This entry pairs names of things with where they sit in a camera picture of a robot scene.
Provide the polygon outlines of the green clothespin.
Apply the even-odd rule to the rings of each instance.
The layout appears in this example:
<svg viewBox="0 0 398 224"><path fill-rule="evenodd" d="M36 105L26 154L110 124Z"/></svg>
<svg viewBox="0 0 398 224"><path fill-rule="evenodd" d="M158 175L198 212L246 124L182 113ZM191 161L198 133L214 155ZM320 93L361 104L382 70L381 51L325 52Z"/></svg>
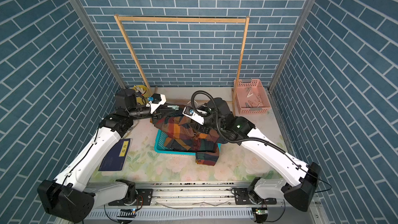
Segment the green clothespin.
<svg viewBox="0 0 398 224"><path fill-rule="evenodd" d="M167 107L171 108L171 109L173 109L175 111L179 110L179 106L178 105L168 105Z"/></svg>

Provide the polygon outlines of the plaid long-sleeve shirt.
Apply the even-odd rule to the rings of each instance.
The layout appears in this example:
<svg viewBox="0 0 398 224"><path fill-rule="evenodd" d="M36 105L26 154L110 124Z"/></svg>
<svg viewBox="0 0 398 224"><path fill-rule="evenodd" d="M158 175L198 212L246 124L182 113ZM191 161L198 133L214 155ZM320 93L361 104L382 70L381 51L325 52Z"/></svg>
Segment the plaid long-sleeve shirt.
<svg viewBox="0 0 398 224"><path fill-rule="evenodd" d="M219 144L225 140L211 129L208 133L196 130L195 121L181 114L169 114L153 121L154 126L166 134L163 143L167 150L195 154L196 164L215 166L219 156Z"/></svg>

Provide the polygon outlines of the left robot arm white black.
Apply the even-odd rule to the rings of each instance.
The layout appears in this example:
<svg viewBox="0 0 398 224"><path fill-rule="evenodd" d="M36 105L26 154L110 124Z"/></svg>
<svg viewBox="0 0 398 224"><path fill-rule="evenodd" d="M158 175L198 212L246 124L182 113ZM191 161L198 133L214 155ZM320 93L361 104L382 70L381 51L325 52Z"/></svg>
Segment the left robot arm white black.
<svg viewBox="0 0 398 224"><path fill-rule="evenodd" d="M138 104L138 96L140 94L133 89L119 89L115 94L115 111L101 120L86 147L53 180L39 184L37 193L47 214L79 223L101 205L115 201L123 205L136 203L134 182L118 179L114 183L90 184L89 180L134 121L159 120L179 110L178 105L168 104L163 94L144 98L143 104Z"/></svg>

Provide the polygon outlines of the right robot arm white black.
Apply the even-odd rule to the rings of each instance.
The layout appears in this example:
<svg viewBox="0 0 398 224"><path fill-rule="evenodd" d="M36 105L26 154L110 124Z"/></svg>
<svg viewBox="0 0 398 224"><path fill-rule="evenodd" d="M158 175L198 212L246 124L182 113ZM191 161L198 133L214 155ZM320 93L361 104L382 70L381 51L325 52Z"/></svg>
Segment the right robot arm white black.
<svg viewBox="0 0 398 224"><path fill-rule="evenodd" d="M251 151L275 169L282 177L281 186L277 186L274 198L284 198L291 206L306 212L320 179L321 167L315 162L306 162L294 157L269 140L252 122L242 116L234 116L228 104L221 98L214 98L208 92L198 90L191 96L208 97L203 110L191 103L190 110L184 114L199 125L204 132L216 131L223 143L237 144Z"/></svg>

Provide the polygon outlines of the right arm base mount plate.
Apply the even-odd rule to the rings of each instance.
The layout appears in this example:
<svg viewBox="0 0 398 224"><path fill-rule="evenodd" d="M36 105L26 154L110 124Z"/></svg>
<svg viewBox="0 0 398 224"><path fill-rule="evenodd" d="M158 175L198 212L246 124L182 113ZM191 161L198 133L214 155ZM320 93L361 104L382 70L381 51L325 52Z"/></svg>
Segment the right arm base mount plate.
<svg viewBox="0 0 398 224"><path fill-rule="evenodd" d="M236 205L275 205L277 200L275 198L262 199L253 190L248 191L246 188L232 188L230 190L234 196Z"/></svg>

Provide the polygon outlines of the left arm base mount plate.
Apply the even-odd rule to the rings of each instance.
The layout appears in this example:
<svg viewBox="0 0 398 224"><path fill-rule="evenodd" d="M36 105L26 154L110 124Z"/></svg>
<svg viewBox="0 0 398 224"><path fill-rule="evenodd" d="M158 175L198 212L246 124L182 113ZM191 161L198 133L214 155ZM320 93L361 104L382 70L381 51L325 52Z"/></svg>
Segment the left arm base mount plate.
<svg viewBox="0 0 398 224"><path fill-rule="evenodd" d="M134 193L122 200L116 200L109 203L109 206L149 206L153 195L152 189L136 189Z"/></svg>

